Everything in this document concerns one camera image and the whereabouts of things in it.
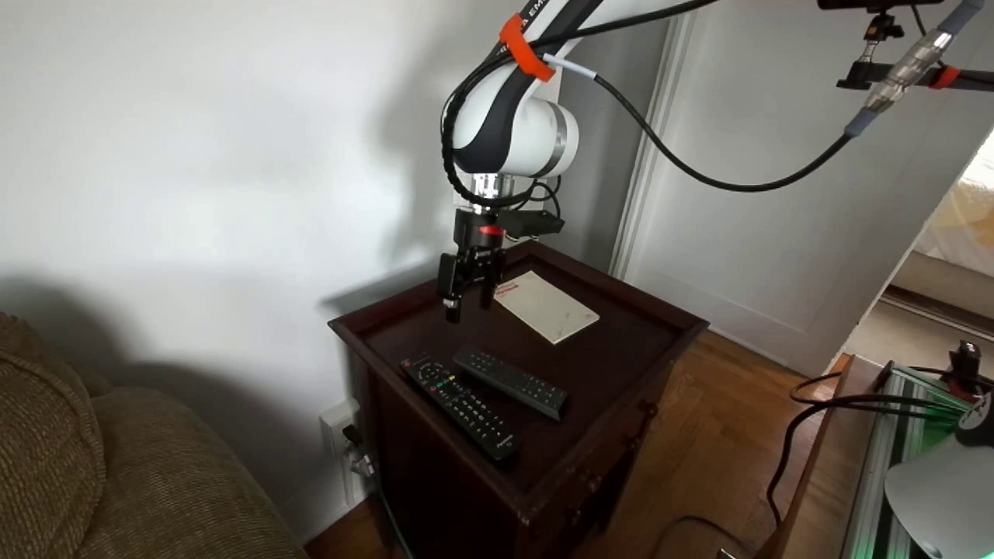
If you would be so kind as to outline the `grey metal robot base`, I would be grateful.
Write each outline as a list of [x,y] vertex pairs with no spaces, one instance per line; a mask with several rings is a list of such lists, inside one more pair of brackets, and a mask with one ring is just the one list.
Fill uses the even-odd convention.
[[980,349],[887,362],[843,559],[994,559],[994,406]]

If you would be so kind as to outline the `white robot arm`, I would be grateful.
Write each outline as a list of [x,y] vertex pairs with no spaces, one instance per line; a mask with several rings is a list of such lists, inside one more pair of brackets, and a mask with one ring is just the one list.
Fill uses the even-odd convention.
[[461,295],[495,302],[508,236],[558,234],[557,213],[528,208],[543,178],[578,154],[578,120],[537,86],[567,70],[567,50],[591,33],[663,18],[650,0],[528,0],[495,50],[457,84],[442,114],[442,164],[461,200],[452,249],[438,262],[438,298],[449,322]]

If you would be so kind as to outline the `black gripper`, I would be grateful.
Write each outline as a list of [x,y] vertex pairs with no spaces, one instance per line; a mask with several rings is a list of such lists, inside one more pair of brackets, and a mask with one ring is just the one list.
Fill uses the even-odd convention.
[[506,231],[489,213],[459,208],[452,219],[452,251],[438,262],[438,291],[448,322],[459,322],[461,291],[482,287],[479,309],[489,312],[503,275]]

